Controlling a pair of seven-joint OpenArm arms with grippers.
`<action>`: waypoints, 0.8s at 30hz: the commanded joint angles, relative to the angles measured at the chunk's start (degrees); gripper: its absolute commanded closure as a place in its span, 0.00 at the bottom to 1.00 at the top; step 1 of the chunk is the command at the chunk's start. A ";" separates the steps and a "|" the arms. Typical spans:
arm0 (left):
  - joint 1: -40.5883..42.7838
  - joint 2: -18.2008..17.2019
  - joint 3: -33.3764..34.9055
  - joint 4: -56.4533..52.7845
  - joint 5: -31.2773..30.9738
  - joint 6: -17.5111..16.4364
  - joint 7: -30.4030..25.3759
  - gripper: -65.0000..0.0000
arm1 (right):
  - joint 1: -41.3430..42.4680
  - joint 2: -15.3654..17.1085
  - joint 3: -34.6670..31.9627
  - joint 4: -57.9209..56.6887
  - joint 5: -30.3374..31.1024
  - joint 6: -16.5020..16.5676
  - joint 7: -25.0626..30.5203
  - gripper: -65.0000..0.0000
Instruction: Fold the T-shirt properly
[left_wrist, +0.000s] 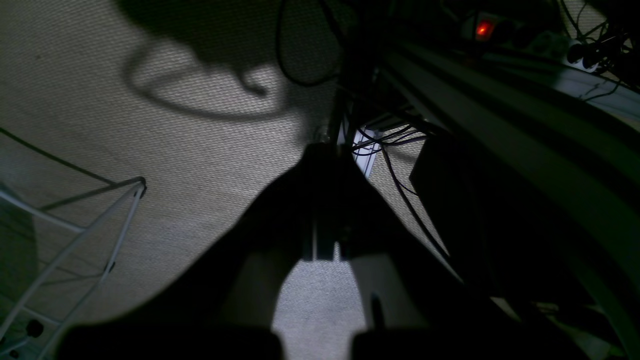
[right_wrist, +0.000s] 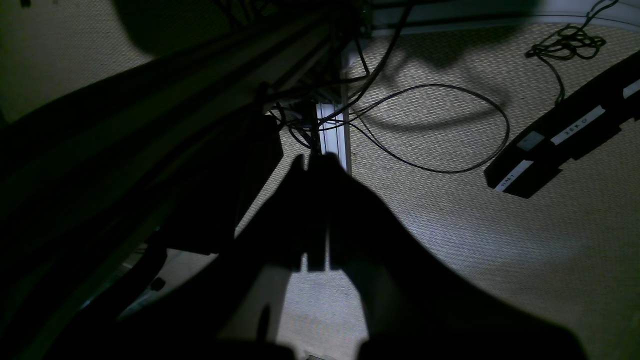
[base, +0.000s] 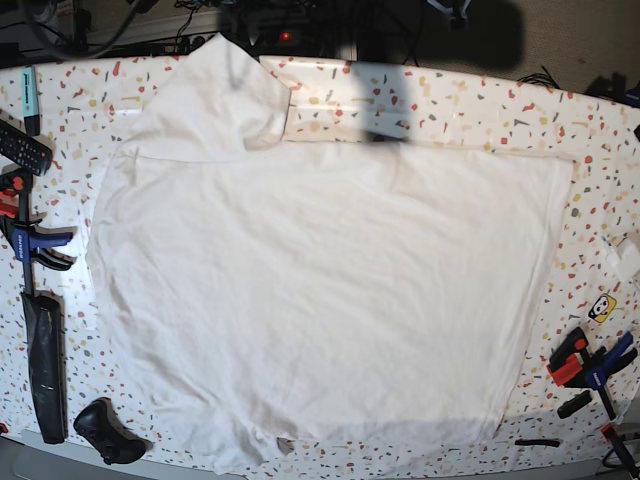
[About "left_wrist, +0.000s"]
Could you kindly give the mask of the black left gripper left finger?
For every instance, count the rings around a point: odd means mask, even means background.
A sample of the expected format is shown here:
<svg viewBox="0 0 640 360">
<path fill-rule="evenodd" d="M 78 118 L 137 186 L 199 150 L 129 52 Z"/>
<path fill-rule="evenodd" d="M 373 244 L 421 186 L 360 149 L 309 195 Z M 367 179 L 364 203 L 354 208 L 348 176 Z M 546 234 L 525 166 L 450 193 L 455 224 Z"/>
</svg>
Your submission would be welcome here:
<svg viewBox="0 0 640 360">
<path fill-rule="evenodd" d="M 123 316 L 71 328 L 60 360 L 281 360 L 272 332 L 279 294 L 311 233 L 304 178 L 309 145 L 236 224 L 152 299 Z"/>
</svg>

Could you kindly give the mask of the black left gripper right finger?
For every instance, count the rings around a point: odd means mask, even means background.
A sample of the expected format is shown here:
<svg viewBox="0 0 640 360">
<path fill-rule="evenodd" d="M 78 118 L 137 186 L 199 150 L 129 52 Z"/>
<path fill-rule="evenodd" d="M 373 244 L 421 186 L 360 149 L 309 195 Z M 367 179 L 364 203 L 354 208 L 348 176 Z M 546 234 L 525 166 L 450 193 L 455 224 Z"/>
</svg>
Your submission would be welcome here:
<svg viewBox="0 0 640 360">
<path fill-rule="evenodd" d="M 510 318 L 471 290 L 407 230 L 343 146 L 330 146 L 339 185 L 373 215 L 345 215 L 340 240 L 365 308 L 353 360 L 573 360 L 566 341 Z"/>
</svg>

